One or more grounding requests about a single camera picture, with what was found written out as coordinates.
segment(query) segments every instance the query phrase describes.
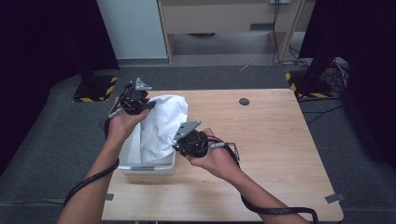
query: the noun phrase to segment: black and yellow hazard tape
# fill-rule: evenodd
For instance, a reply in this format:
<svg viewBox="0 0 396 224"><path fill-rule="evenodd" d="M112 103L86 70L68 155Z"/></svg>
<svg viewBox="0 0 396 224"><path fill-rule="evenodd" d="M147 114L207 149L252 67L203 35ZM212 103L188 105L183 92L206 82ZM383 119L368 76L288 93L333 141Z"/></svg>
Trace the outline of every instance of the black and yellow hazard tape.
<svg viewBox="0 0 396 224"><path fill-rule="evenodd" d="M332 97L331 92L299 92L298 85L294 83L290 73L285 74L285 78L289 83L290 89L294 92L297 99L305 97Z"/></svg>
<svg viewBox="0 0 396 224"><path fill-rule="evenodd" d="M97 101L107 101L108 98L110 98L111 92L114 91L114 86L116 85L116 81L117 81L117 77L113 77L111 79L111 82L110 82L110 84L107 88L106 94L104 96L74 98L74 102L89 103L89 102L97 102Z"/></svg>

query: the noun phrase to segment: black cable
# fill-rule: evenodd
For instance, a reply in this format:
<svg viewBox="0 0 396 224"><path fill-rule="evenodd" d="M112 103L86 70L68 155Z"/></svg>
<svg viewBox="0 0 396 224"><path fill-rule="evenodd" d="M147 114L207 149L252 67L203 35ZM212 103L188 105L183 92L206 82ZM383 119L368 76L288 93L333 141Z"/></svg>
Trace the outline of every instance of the black cable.
<svg viewBox="0 0 396 224"><path fill-rule="evenodd" d="M215 137L215 136L210 136L208 135L208 137L211 138L211 140L215 140L215 142L219 141L224 143L221 139ZM237 150L236 152L232 151L231 148L228 146L230 144L225 143L226 145L224 146L225 149L227 149L227 151L230 153L230 156L233 158L233 160L235 161L236 165L238 165L238 167L240 167L239 165L239 155L237 154ZM250 202L248 202L248 200L246 200L244 198L244 196L241 195L241 200L242 203L245 205L245 207L255 213L258 214L264 214L264 215L287 215L287 214L298 214L298 213L308 213L312 215L312 220L314 224L318 224L318 214L317 212L312 209L312 208L306 208L306 207L286 207L286 208L260 208L257 207L253 204L251 204Z"/></svg>
<svg viewBox="0 0 396 224"><path fill-rule="evenodd" d="M280 6L280 2L279 2L279 0L276 0L275 12L274 12L274 28L273 28L273 32L272 32L273 39L274 39L274 42L275 42L275 48L274 48L274 54L273 54L273 64L276 64L275 63L275 55L277 57L277 62L280 63L280 60L279 60L279 49L278 49L278 45L277 45L277 41L276 41L276 32L275 32L277 14L279 13L279 6Z"/></svg>
<svg viewBox="0 0 396 224"><path fill-rule="evenodd" d="M321 118L323 115L325 115L325 114L327 114L329 112L332 112L332 111L334 111L336 109L342 108L342 107L344 107L344 105L339 105L339 106L337 106L337 107L335 107L333 109L327 110L327 111L321 111L321 112L308 111L308 112L303 112L304 114L320 114L319 116L315 117L314 119L309 120L306 124L312 123L313 121Z"/></svg>
<svg viewBox="0 0 396 224"><path fill-rule="evenodd" d="M88 177L87 179L79 182L75 187L73 187L70 192L67 194L66 199L64 200L64 207L67 205L67 203L69 202L69 200L73 197L73 195L75 195L79 190L83 189L84 187L86 187L87 185L91 184L93 181L102 178L105 175L110 174L111 172L113 172L114 170L117 169L117 167L119 167L120 164L120 160L117 159L116 162L114 163L114 165L112 165L110 168L102 171L99 174L93 175L91 177Z"/></svg>
<svg viewBox="0 0 396 224"><path fill-rule="evenodd" d="M297 214L297 213L308 213L312 215L312 222L314 224L318 224L318 214L312 208L306 208L306 207L260 208L249 203L242 195L241 195L241 199L248 210L258 214L287 215L287 214Z"/></svg>
<svg viewBox="0 0 396 224"><path fill-rule="evenodd" d="M301 97L297 100L298 103L313 102L313 101L326 101L326 100L341 100L339 97Z"/></svg>

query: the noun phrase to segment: black electrical cord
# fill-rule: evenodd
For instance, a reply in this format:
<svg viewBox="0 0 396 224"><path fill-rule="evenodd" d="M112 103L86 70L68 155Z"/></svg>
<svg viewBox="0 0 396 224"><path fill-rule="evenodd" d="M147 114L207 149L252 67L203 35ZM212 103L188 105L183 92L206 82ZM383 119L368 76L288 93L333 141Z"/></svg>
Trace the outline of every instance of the black electrical cord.
<svg viewBox="0 0 396 224"><path fill-rule="evenodd" d="M273 54L273 64L299 65L299 66L303 66L303 67L309 66L306 62L301 61L301 60L297 60L297 61L295 61L295 60L280 61L280 59L279 59L279 45L277 44L277 41L276 41L276 21L277 21L277 16L279 14L279 9L280 9L280 1L276 0L275 12L274 12L274 28L273 28L273 31L272 31L272 36L273 36L273 39L274 39L274 42L275 42L275 48L274 48L274 54ZM285 63L288 63L288 62L297 63L297 64L285 64Z"/></svg>
<svg viewBox="0 0 396 224"><path fill-rule="evenodd" d="M275 12L274 12L274 28L273 28L273 32L272 32L273 39L274 39L274 42L275 42L274 55L273 55L273 64L276 64L276 63L275 63L275 55L276 55L276 57L277 57L277 62L280 63L280 60L279 60L279 48L278 48L278 45L277 45L277 41L276 41L276 32L275 32L277 14L279 13L279 7L280 7L280 2L279 2L279 0L276 0L276 3L275 3Z"/></svg>
<svg viewBox="0 0 396 224"><path fill-rule="evenodd" d="M325 114L327 114L327 113L329 113L329 112L332 112L332 111L334 111L334 110L336 110L336 109L343 108L343 107L345 107L345 106L344 106L344 105L339 105L339 106L336 106L335 108L332 108L332 109L326 110L326 111L319 111L319 112L316 112L316 111L306 111L306 112L303 112L304 114L320 114L319 116L315 117L314 119L309 120L306 124L310 124L310 123L312 123L313 121L315 121L315 120L321 118L323 115L325 115Z"/></svg>
<svg viewBox="0 0 396 224"><path fill-rule="evenodd" d="M99 174L93 175L91 177L88 177L87 179L79 182L75 187L73 187L70 192L67 194L66 199L64 200L64 207L67 205L67 203L69 202L69 200L73 197L73 195L75 195L79 190L83 189L84 187L86 187L87 185L91 184L93 181L102 178L105 175L110 174L111 172L113 172L114 170L117 169L117 167L119 167L120 164L120 160L117 159L116 162L114 163L114 165L112 165L110 168L102 171Z"/></svg>
<svg viewBox="0 0 396 224"><path fill-rule="evenodd" d="M210 137L207 141L215 141L215 142L219 142L219 143L224 143L224 148L227 149L227 151L230 153L230 156L233 158L233 160L235 161L235 163L239 166L239 155L237 154L237 150L236 153L233 152L231 150L231 148L229 147L229 143L225 143L223 142L221 139L215 137L215 136L208 136ZM308 213L312 216L312 221L314 224L318 224L318 214L317 212L312 209L312 208L306 208L306 207L286 207L286 208L261 208L258 206L255 206L253 204L251 204L250 202L248 202L248 200L246 200L244 198L244 196L241 195L241 200L242 203L245 205L245 207L254 212L254 213L258 213L258 214L263 214L263 215L287 215L287 214L298 214L298 213Z"/></svg>

